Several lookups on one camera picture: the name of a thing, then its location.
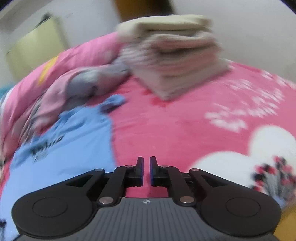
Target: wall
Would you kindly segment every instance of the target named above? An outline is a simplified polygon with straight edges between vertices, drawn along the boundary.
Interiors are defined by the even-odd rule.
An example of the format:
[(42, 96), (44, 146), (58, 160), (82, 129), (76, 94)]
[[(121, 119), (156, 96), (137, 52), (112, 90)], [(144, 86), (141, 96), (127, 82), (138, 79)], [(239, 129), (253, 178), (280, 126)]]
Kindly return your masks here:
[(111, 33), (120, 22), (112, 0), (26, 0), (0, 26), (0, 86), (5, 79), (12, 80), (7, 66), (1, 64), (4, 54), (18, 39), (33, 30), (47, 12), (59, 18), (69, 47)]
[(171, 0), (213, 19), (223, 57), (296, 81), (296, 15), (280, 0)]

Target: pink bedsheet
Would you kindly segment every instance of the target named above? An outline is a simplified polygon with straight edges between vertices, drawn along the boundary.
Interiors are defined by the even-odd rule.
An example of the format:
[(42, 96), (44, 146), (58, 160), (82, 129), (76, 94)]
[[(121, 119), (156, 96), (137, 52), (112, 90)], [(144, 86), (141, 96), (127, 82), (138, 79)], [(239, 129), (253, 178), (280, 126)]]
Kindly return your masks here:
[[(167, 195), (164, 188), (149, 184), (151, 156), (159, 165), (182, 172), (198, 167), (245, 186), (255, 184), (251, 174), (256, 166), (273, 166), (275, 156), (296, 168), (296, 85), (255, 68), (230, 67), (170, 102), (158, 99), (134, 77), (114, 92), (127, 99), (110, 114), (117, 164), (145, 159), (144, 186), (129, 188), (127, 196)], [(4, 172), (7, 179), (8, 165)]]

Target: silver rivet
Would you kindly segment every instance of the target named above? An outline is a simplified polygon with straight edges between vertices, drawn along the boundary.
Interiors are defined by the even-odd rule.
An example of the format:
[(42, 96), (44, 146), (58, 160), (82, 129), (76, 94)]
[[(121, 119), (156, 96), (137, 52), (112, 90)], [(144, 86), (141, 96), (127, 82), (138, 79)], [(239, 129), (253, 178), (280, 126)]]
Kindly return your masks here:
[(113, 198), (111, 197), (101, 197), (99, 199), (99, 202), (102, 203), (102, 204), (110, 204), (113, 202)]
[(194, 202), (194, 198), (193, 197), (190, 197), (190, 196), (183, 196), (183, 197), (180, 197), (180, 201), (182, 203), (193, 203)]

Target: blue shirt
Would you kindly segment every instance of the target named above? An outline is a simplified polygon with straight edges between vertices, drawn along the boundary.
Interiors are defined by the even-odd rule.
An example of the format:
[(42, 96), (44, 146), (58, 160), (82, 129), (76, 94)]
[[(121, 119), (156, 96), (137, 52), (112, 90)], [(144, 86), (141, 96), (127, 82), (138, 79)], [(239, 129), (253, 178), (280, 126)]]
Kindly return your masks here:
[(18, 236), (11, 210), (22, 196), (96, 168), (114, 171), (111, 120), (105, 111), (123, 102), (122, 96), (113, 95), (95, 107), (63, 112), (45, 134), (15, 152), (0, 199), (0, 221), (7, 222), (4, 241)]

